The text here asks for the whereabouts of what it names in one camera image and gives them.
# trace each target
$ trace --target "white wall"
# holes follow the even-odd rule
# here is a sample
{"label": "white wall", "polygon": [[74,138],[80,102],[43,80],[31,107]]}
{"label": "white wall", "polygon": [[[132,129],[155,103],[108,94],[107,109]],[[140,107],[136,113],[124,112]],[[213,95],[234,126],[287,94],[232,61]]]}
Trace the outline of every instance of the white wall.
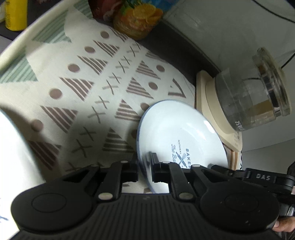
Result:
{"label": "white wall", "polygon": [[[284,0],[258,0],[265,7],[295,19]],[[295,51],[295,24],[280,19],[251,0],[180,0],[165,16],[221,70],[266,47],[282,65]],[[287,90],[295,106],[295,58],[284,68]],[[295,112],[288,117],[243,132],[243,151],[295,138]]]}
{"label": "white wall", "polygon": [[243,152],[243,169],[256,168],[264,171],[287,173],[295,161],[295,139],[272,146]]}

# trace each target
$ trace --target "plate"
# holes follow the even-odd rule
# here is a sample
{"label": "plate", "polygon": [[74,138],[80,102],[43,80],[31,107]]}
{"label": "plate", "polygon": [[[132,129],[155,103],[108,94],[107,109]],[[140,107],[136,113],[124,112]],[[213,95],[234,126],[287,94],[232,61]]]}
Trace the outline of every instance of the plate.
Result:
{"label": "plate", "polygon": [[181,168],[228,167],[225,149],[211,124],[193,107],[176,100],[149,107],[137,132],[137,155],[151,191],[168,193],[168,184],[152,181],[149,154],[153,152],[160,162],[175,162]]}
{"label": "plate", "polygon": [[23,136],[1,110],[0,133],[0,240],[7,240],[19,231],[10,212],[13,199],[45,181]]}

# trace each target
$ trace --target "triangle pattern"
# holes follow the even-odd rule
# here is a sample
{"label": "triangle pattern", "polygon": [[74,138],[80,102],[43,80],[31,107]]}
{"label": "triangle pattern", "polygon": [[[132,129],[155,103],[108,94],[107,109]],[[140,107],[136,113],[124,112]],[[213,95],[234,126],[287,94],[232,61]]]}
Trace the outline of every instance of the triangle pattern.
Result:
{"label": "triangle pattern", "polygon": [[112,32],[113,32],[118,38],[120,38],[123,42],[125,42],[125,41],[128,39],[128,37],[127,37],[126,34],[121,33],[121,32],[119,32],[119,31],[113,29],[112,27],[110,27],[110,29],[111,29]]}
{"label": "triangle pattern", "polygon": [[148,51],[146,54],[145,54],[146,57],[148,58],[152,58],[152,59],[156,59],[156,60],[159,60],[161,62],[165,62],[165,60],[161,59],[159,56],[157,56],[156,54],[153,54],[151,51]]}
{"label": "triangle pattern", "polygon": [[168,92],[168,96],[178,96],[178,97],[186,98],[186,96],[185,96],[181,86],[178,84],[178,82],[175,79],[173,79],[172,81],[176,85],[178,90],[176,92]]}
{"label": "triangle pattern", "polygon": [[106,152],[134,153],[134,149],[127,142],[125,142],[112,128],[109,129],[102,150]]}
{"label": "triangle pattern", "polygon": [[157,74],[155,74],[154,71],[150,69],[143,61],[141,61],[136,71],[144,75],[160,79]]}
{"label": "triangle pattern", "polygon": [[56,158],[59,154],[61,146],[47,142],[28,142],[33,153],[49,170],[52,170],[56,164]]}
{"label": "triangle pattern", "polygon": [[0,71],[0,83],[27,81],[37,82],[38,79],[26,58],[25,50],[23,50],[8,68]]}
{"label": "triangle pattern", "polygon": [[77,94],[77,96],[84,101],[87,97],[89,91],[91,90],[93,86],[93,82],[86,81],[84,79],[76,79],[76,78],[63,78],[60,77],[60,79],[68,85],[74,92]]}
{"label": "triangle pattern", "polygon": [[114,46],[111,44],[101,43],[93,40],[97,46],[99,46],[102,50],[104,50],[107,54],[113,57],[116,52],[120,49],[118,46]]}
{"label": "triangle pattern", "polygon": [[41,108],[65,133],[68,132],[78,114],[78,111],[76,110],[69,110],[65,108],[44,106],[41,106]]}
{"label": "triangle pattern", "polygon": [[91,67],[92,70],[95,71],[98,75],[102,73],[102,70],[108,63],[107,61],[100,60],[100,59],[86,58],[81,56],[78,56],[78,58],[80,58],[82,62],[87,64],[89,67]]}
{"label": "triangle pattern", "polygon": [[58,43],[58,42],[70,42],[71,39],[65,35],[64,25],[65,18],[68,11],[64,11],[61,15],[56,17],[50,23],[46,25],[34,38],[34,41],[42,43]]}
{"label": "triangle pattern", "polygon": [[139,122],[141,117],[122,99],[115,118]]}
{"label": "triangle pattern", "polygon": [[74,4],[74,8],[76,8],[79,12],[84,14],[89,19],[93,18],[92,12],[91,12],[91,9],[89,7],[89,3],[87,0],[81,0],[81,1],[77,2],[76,4]]}
{"label": "triangle pattern", "polygon": [[131,79],[126,92],[154,99],[134,78]]}

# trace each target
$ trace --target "black cable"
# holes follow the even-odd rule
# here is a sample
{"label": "black cable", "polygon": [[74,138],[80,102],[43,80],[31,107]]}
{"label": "black cable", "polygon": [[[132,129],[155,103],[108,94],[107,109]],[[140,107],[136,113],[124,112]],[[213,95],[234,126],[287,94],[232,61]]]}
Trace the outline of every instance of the black cable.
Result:
{"label": "black cable", "polygon": [[245,78],[243,80],[260,80],[260,78],[258,78],[258,77],[249,77],[249,78]]}
{"label": "black cable", "polygon": [[295,53],[293,53],[293,55],[288,59],[287,62],[285,62],[282,66],[281,69],[283,69],[283,67],[285,67],[293,58],[295,57]]}
{"label": "black cable", "polygon": [[273,15],[275,15],[275,16],[281,18],[281,19],[284,19],[284,20],[286,20],[286,21],[288,21],[288,22],[295,23],[295,21],[293,21],[293,20],[291,20],[291,19],[289,19],[289,18],[283,17],[283,16],[281,16],[281,15],[279,15],[279,14],[276,14],[275,12],[273,12],[273,11],[267,9],[266,7],[264,7],[263,5],[261,5],[261,4],[260,4],[259,2],[257,2],[256,0],[252,0],[252,1],[255,2],[257,5],[259,5],[260,7],[262,7],[264,10],[268,11],[269,13],[271,13],[271,14],[273,14]]}

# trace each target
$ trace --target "yellow bottle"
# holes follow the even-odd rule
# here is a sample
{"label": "yellow bottle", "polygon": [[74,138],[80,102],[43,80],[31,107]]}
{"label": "yellow bottle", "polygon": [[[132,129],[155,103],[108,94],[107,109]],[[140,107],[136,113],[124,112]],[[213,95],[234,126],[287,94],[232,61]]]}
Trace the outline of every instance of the yellow bottle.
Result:
{"label": "yellow bottle", "polygon": [[28,0],[6,0],[5,26],[11,31],[27,27]]}

